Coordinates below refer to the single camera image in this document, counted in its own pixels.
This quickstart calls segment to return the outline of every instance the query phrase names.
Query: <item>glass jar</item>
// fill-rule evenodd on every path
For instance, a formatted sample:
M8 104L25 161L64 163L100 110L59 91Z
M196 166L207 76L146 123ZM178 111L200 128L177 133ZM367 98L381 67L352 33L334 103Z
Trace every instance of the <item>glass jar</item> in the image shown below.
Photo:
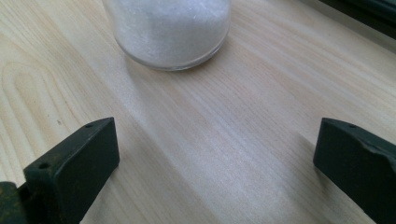
M132 59L160 70L202 63L221 47L231 0L103 0L114 36Z

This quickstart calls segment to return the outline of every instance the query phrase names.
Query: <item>white granules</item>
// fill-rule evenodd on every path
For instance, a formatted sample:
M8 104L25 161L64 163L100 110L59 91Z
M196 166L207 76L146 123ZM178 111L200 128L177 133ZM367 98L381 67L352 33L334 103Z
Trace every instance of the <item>white granules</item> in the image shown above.
M210 57L227 35L230 0L104 0L115 37L136 61L178 69Z

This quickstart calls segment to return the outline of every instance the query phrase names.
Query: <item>wooden surface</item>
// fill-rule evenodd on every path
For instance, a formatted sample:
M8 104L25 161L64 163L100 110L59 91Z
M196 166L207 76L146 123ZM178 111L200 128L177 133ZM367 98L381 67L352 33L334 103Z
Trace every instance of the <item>wooden surface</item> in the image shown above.
M315 0L234 0L210 61L129 60L100 0L0 1L0 180L114 117L82 223L373 223L312 163L323 117L396 143L396 44Z

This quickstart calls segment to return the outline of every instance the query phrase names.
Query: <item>black clamp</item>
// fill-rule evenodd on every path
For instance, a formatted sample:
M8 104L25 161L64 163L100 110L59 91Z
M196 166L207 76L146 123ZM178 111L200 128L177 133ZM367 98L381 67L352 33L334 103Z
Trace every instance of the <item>black clamp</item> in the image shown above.
M314 164L377 223L396 223L396 146L362 128L323 119Z
M120 155L113 118L89 123L23 169L26 183L0 183L0 223L79 223Z

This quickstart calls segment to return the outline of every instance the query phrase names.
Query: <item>jar base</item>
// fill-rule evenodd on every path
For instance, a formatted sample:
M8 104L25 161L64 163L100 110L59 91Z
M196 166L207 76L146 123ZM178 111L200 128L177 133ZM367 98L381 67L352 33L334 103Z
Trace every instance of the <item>jar base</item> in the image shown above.
M199 65L199 64L201 64L201 63L206 62L207 60L209 60L210 58L212 58L212 57L219 51L219 49L221 49L221 47L224 45L225 39L226 39L226 38L223 38L223 40L222 40L214 49L210 50L210 51L209 51L207 54L205 54L204 56L202 56L202 57L200 57L200 58L198 58L198 59L196 59L196 60L193 60L193 61L190 62L190 63L186 63L186 64L183 64L183 65L180 65L180 66L157 66L157 65L154 65L154 64L145 62L145 61L143 61L143 60L140 60L140 59L136 58L134 55L130 54L127 50L125 50L125 48L124 48L124 47L122 46L122 44L117 40L117 38L116 38L116 41L118 42L118 44L119 44L119 46L121 47L121 49L125 52L125 54L126 54L128 57L130 57L132 60L134 60L135 62L140 63L140 64L142 64L142 65L145 65L146 67L149 67L149 68L154 69L154 70L169 71L169 72L171 72L171 71L186 70L186 69L192 68L192 67L194 67L194 66L197 66L197 65Z

